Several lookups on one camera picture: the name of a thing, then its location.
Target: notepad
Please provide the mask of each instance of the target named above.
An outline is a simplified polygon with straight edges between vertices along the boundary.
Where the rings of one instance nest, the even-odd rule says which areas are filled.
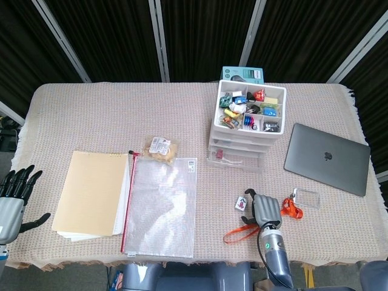
[[[72,241],[122,233],[128,154],[74,151],[52,229]]]

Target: orange lanyard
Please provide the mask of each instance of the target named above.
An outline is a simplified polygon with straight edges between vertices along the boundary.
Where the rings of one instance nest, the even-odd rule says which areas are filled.
[[[295,219],[301,219],[303,217],[303,211],[300,208],[297,208],[295,206],[294,202],[292,201],[292,199],[290,199],[290,198],[286,198],[283,201],[283,205],[282,205],[282,209],[281,209],[280,213],[282,215],[289,215]],[[250,233],[248,233],[247,235],[243,236],[242,238],[237,238],[237,239],[231,238],[232,235],[235,235],[236,233],[243,232],[243,231],[249,230],[249,229],[253,229],[253,230]],[[244,239],[247,239],[247,238],[255,235],[256,233],[259,232],[259,230],[260,230],[260,227],[256,223],[247,224],[245,226],[238,227],[237,229],[231,230],[226,235],[224,235],[223,240],[224,240],[224,243],[226,243],[226,244],[233,244],[235,242],[237,243],[239,241],[242,241]]]

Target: sticker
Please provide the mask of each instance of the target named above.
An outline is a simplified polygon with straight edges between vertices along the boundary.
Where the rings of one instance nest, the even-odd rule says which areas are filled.
[[[188,172],[189,173],[195,173],[195,161],[189,161]]]
[[[150,153],[161,153],[166,156],[169,152],[171,141],[165,138],[153,138],[150,146]]]
[[[235,209],[244,211],[247,205],[247,200],[244,197],[239,196],[235,205]]]
[[[261,79],[261,73],[259,70],[254,70],[253,75],[255,76],[255,79]]]

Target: black curtain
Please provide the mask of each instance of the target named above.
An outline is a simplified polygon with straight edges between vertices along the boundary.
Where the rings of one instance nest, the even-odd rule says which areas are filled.
[[[93,82],[159,82],[146,0],[46,0]]]
[[[265,82],[327,82],[388,9],[380,0],[268,0],[248,61]]]
[[[81,82],[31,1],[0,1],[0,101],[25,116],[42,84]]]
[[[358,115],[377,173],[388,170],[388,34],[341,82],[354,90]]]
[[[237,66],[255,0],[162,0],[171,82],[219,80]]]

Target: small card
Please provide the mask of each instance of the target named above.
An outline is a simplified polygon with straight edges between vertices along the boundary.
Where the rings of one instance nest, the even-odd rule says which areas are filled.
[[[247,200],[244,197],[239,196],[235,205],[235,209],[244,211],[247,205]]]

